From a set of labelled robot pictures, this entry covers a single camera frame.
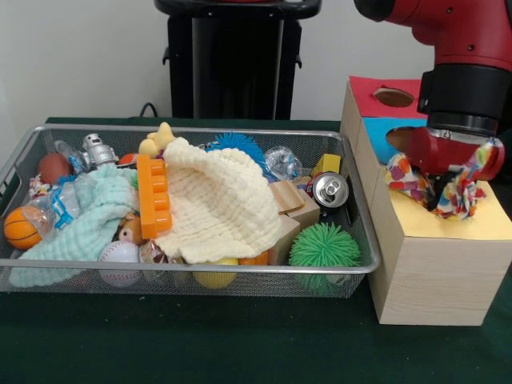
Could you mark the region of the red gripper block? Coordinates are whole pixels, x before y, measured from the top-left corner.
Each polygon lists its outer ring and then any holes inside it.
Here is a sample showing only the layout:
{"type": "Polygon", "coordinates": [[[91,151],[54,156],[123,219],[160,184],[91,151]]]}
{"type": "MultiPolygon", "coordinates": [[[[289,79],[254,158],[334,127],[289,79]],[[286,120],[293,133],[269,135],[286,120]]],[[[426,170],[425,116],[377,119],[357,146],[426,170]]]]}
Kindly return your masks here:
{"type": "Polygon", "coordinates": [[[474,179],[491,180],[500,171],[505,159],[502,143],[491,137],[452,130],[436,130],[426,126],[408,127],[403,139],[403,152],[411,165],[430,176],[430,204],[437,205],[446,185],[484,144],[491,144],[490,156],[476,172],[474,179]]]}

